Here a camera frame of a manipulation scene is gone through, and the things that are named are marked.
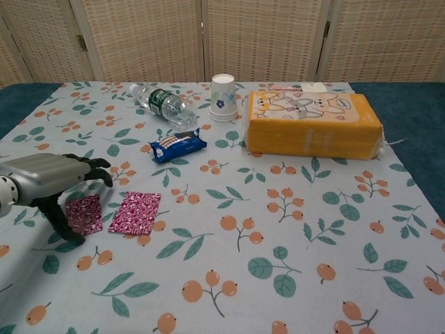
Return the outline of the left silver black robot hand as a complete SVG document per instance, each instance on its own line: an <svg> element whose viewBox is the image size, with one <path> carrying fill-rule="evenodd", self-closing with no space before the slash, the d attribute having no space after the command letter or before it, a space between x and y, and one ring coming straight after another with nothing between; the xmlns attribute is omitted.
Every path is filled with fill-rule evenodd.
<svg viewBox="0 0 445 334"><path fill-rule="evenodd" d="M102 180L111 188L107 160L78 157L75 154L39 153L1 163L1 216L14 205L36 207L65 241L81 245L85 237L73 231L58 199L80 182Z"/></svg>

